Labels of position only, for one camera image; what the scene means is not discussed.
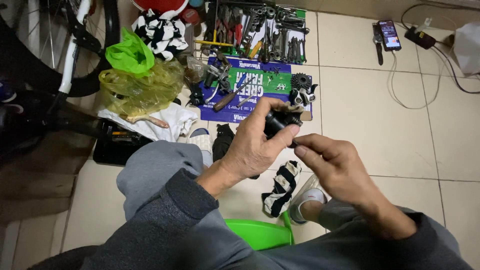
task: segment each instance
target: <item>white bicycle frame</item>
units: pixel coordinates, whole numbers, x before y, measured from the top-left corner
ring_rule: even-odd
[[[79,23],[84,24],[84,18],[90,10],[91,1],[82,0],[78,7],[77,20]],[[75,55],[78,50],[78,45],[74,42],[75,37],[70,35],[70,41],[68,43],[67,54],[65,56],[65,64],[63,66],[63,76],[60,84],[59,91],[65,94],[70,93],[72,88],[73,67],[75,65]]]

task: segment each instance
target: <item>person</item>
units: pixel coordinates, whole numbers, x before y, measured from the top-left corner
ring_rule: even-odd
[[[210,165],[211,156],[194,144],[157,141],[134,153],[117,178],[127,221],[82,269],[471,269],[443,226],[388,201],[350,142],[317,134],[295,137],[297,125],[266,140],[265,116],[282,103],[261,98],[224,158],[209,168],[204,163]],[[330,232],[254,251],[226,226],[217,199],[266,171],[293,139],[299,145],[295,155],[319,180],[302,188],[290,216]]]

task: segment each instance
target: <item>plastic bag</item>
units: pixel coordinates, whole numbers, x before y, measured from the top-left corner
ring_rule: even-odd
[[[104,70],[98,76],[103,105],[121,116],[163,110],[182,90],[183,69],[177,60],[155,59],[148,77],[136,78],[119,69]]]
[[[202,61],[196,59],[192,55],[187,56],[187,67],[185,68],[185,76],[192,83],[199,83],[206,77],[208,67]]]
[[[125,27],[121,29],[123,41],[107,47],[105,57],[113,68],[135,74],[141,78],[149,76],[148,70],[155,64],[152,51],[137,36]]]

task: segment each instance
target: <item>tiled floor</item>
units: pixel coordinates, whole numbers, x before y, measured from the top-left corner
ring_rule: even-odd
[[[313,104],[313,120],[303,125],[300,134],[319,133],[351,141],[375,183],[394,204],[422,211],[446,225],[457,238],[463,257],[480,269],[480,96],[461,92],[445,69],[431,105],[420,110],[398,105],[389,86],[393,56],[384,52],[384,64],[378,65],[373,21],[307,13],[311,29],[306,44],[308,62],[293,66],[292,73],[311,75],[313,83],[320,85],[320,98]],[[400,25],[397,30],[402,50],[397,53],[394,89],[404,104],[421,107],[435,96],[443,60],[432,50],[402,38]],[[426,32],[438,38],[450,34],[439,29]],[[465,89],[480,89],[479,79],[463,78],[456,65],[455,71]],[[180,95],[184,104],[188,95],[188,91]],[[190,110],[199,113],[197,108]],[[215,138],[216,124],[198,121],[192,131],[205,127]],[[237,126],[230,124],[234,132]],[[297,160],[292,150],[286,149],[259,179],[244,180],[226,192],[219,199],[224,217],[279,223],[262,212],[260,194],[272,189],[276,170],[290,159]],[[312,174],[303,164],[302,169],[300,186]],[[115,183],[120,170],[92,160],[85,164],[67,219],[63,251],[102,243],[125,222],[124,197]],[[293,229],[297,242],[325,233],[314,223]]]

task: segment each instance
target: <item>phone screen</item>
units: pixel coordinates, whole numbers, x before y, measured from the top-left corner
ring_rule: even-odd
[[[385,50],[401,49],[402,47],[400,46],[400,41],[398,40],[393,21],[379,21],[378,24],[380,25],[382,35],[384,36]]]

